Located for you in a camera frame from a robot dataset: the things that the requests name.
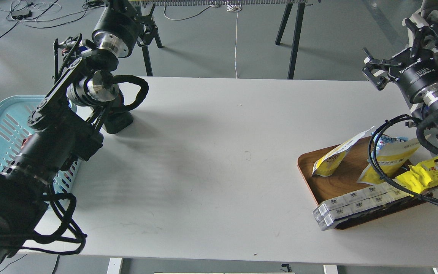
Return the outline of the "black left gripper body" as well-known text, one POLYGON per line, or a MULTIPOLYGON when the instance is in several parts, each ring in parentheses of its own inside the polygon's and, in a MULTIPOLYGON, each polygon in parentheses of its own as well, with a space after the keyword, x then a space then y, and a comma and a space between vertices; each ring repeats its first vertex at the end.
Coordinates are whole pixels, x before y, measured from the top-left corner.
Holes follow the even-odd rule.
POLYGON ((105 6, 92 33, 96 49, 126 58, 144 33, 139 12, 127 0, 104 0, 105 6))

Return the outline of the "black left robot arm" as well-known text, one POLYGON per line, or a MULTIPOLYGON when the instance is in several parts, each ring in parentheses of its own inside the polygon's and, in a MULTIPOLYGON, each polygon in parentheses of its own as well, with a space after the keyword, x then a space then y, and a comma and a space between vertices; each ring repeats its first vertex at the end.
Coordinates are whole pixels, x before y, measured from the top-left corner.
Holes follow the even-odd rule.
POLYGON ((34 133, 0 172, 0 263, 26 250, 26 241, 78 245, 58 255, 83 250, 87 235, 73 220, 76 197, 57 193, 55 177, 103 146, 102 128, 116 134, 129 126, 130 112, 146 98, 144 79, 112 75, 118 59, 129 57, 135 45, 146 53, 157 36, 155 5, 144 7, 147 14, 128 0, 105 0, 90 40, 79 34, 54 42, 54 52, 63 51, 54 85, 27 120, 34 133))

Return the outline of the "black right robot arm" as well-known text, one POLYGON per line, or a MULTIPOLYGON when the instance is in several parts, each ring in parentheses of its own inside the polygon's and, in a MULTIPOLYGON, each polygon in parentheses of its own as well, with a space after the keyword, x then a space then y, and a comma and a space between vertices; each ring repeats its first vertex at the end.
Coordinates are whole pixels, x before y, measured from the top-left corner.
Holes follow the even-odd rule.
MULTIPOLYGON (((362 71, 369 82, 378 90, 393 82, 401 90, 409 104, 417 107, 414 116, 401 115, 380 126, 371 141, 377 143, 379 135, 391 125, 406 121, 408 127, 415 126, 420 145, 433 154, 438 154, 438 63, 432 49, 425 49, 425 38, 430 36, 438 50, 438 25, 428 23, 421 15, 414 13, 404 21, 409 32, 409 46, 391 59, 374 59, 367 49, 367 58, 362 71)), ((391 180, 380 168, 374 149, 368 146, 368 160, 375 171, 387 182, 422 201, 438 206, 438 199, 416 194, 391 180)))

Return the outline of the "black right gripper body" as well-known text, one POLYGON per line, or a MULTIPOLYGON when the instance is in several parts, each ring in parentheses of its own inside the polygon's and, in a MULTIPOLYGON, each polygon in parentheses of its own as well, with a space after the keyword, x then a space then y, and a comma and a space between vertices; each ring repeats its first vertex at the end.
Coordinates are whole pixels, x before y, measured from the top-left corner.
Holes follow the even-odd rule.
POLYGON ((432 50, 420 49, 412 59, 407 48, 395 55, 393 60, 401 63, 400 67, 393 68, 394 83, 409 103, 419 104, 423 101, 422 95, 419 95, 422 89, 433 85, 438 88, 438 63, 432 50))

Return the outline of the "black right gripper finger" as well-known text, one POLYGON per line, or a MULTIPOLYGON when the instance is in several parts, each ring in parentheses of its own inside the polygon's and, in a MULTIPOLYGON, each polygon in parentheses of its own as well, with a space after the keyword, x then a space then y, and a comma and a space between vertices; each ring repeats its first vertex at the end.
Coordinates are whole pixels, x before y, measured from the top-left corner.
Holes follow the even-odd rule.
POLYGON ((363 52, 367 57, 364 59, 362 73, 377 90, 381 91, 390 81, 382 74, 388 72, 389 68, 401 67, 401 62, 392 59, 375 59, 366 47, 363 48, 363 52))
POLYGON ((405 18, 403 25, 408 29, 409 57, 418 57, 421 49, 438 52, 438 24, 428 23, 422 17, 405 18))

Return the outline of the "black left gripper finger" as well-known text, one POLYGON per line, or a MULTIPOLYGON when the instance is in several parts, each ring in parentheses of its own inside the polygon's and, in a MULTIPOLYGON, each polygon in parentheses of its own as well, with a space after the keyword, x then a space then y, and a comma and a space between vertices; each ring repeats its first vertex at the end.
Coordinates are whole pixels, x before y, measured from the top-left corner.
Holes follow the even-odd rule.
POLYGON ((144 26, 144 32, 138 36, 137 40, 139 47, 148 46, 153 40, 156 42, 157 47, 159 47, 158 27, 153 18, 155 7, 154 3, 142 4, 136 7, 137 15, 139 16, 138 21, 144 26))

